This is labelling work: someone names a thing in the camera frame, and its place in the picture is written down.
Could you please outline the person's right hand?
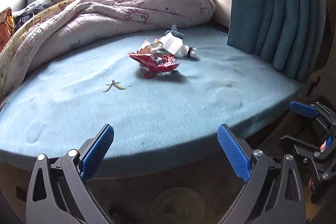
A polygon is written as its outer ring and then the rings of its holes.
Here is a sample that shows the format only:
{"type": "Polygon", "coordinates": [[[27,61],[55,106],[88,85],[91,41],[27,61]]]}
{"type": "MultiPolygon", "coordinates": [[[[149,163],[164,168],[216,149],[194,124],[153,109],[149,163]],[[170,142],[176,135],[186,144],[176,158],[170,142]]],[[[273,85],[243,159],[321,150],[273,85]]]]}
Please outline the person's right hand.
{"type": "MultiPolygon", "coordinates": [[[[325,151],[325,149],[327,149],[327,147],[329,147],[330,144],[331,144],[331,137],[325,140],[324,143],[321,145],[320,152],[325,151]]],[[[315,193],[315,187],[314,187],[314,182],[312,178],[310,178],[309,180],[309,190],[311,193],[315,193]]]]}

